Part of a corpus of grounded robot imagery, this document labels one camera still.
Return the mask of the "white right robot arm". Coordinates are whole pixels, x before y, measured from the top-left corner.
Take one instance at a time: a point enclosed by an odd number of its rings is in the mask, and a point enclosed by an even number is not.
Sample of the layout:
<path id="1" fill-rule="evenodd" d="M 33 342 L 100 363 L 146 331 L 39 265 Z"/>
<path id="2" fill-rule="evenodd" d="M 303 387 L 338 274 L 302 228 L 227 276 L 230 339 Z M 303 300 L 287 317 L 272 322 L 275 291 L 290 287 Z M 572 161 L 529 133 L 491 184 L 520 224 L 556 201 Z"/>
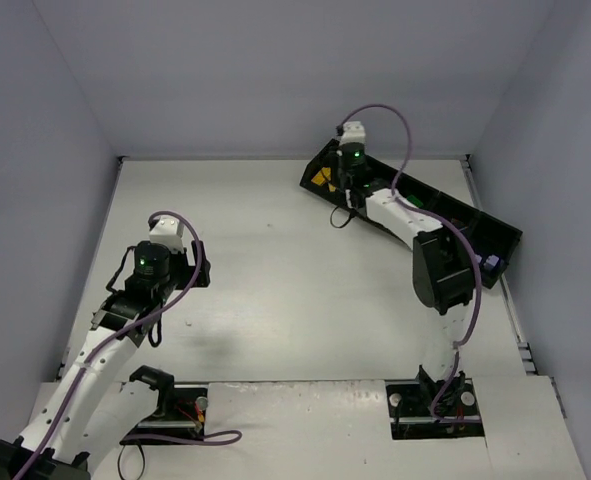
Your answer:
<path id="1" fill-rule="evenodd" d="M 464 382 L 460 350 L 472 337 L 481 309 L 481 274 L 472 247 L 452 222 L 414 206 L 394 182 L 377 179 L 362 143 L 340 143 L 334 160 L 333 180 L 347 205 L 412 250 L 412 286 L 430 310 L 417 380 L 434 404 L 450 399 L 449 390 L 459 391 Z"/>

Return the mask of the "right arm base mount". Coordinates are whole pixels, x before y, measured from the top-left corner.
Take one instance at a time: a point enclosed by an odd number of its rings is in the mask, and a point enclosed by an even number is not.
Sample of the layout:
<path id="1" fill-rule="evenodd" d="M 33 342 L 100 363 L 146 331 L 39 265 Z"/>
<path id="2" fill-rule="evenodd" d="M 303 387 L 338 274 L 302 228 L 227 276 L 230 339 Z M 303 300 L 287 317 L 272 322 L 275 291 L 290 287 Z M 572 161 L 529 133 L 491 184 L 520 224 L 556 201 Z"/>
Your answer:
<path id="1" fill-rule="evenodd" d="M 471 380 L 463 389 L 445 394 L 431 413 L 417 382 L 386 382 L 390 432 L 394 441 L 447 440 L 485 436 Z"/>

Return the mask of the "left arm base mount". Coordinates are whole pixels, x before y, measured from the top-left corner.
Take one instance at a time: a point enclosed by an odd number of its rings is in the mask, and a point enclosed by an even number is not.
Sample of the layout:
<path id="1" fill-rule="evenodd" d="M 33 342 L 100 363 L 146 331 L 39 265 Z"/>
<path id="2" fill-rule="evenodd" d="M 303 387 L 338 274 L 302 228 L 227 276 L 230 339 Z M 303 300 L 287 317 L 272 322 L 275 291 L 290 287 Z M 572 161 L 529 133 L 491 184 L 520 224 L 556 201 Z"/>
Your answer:
<path id="1" fill-rule="evenodd" d="M 178 446 L 173 439 L 202 441 L 207 408 L 207 384 L 176 384 L 166 406 L 136 424 L 120 444 Z"/>

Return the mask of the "green lego from stack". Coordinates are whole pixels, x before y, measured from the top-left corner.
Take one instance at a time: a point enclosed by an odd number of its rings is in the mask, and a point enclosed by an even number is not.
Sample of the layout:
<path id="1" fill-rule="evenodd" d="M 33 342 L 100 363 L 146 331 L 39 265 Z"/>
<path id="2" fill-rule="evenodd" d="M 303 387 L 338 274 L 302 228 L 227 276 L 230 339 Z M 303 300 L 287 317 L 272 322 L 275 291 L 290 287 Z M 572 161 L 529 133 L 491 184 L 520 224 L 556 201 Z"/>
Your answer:
<path id="1" fill-rule="evenodd" d="M 407 200 L 417 208 L 423 207 L 423 202 L 420 199 L 418 199 L 417 197 L 415 197 L 414 195 L 409 195 L 407 197 Z"/>

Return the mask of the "yellow lego brick from stack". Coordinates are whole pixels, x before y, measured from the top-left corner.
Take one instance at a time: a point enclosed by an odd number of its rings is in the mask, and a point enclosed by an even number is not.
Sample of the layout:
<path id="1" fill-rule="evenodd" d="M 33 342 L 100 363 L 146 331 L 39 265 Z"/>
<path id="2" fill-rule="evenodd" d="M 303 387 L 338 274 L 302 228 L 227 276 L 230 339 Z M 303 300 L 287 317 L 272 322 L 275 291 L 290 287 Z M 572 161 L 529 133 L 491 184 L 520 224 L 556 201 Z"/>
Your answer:
<path id="1" fill-rule="evenodd" d="M 319 171 L 312 179 L 311 182 L 318 186 L 323 186 L 329 183 L 328 178 L 325 176 L 323 171 Z"/>

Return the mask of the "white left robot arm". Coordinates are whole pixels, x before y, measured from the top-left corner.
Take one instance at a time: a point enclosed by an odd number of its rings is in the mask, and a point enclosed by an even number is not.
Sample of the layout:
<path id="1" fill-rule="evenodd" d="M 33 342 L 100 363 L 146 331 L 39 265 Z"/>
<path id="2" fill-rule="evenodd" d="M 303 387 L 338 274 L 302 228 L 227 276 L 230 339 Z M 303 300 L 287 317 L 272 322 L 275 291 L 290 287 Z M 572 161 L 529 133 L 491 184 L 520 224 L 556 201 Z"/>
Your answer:
<path id="1" fill-rule="evenodd" d="M 210 283 L 202 241 L 140 242 L 134 269 L 94 315 L 76 361 L 39 414 L 13 441 L 0 440 L 0 479 L 89 479 L 145 418 L 175 402 L 173 375 L 138 367 L 117 393 L 116 376 L 146 341 L 160 342 L 163 312 Z"/>

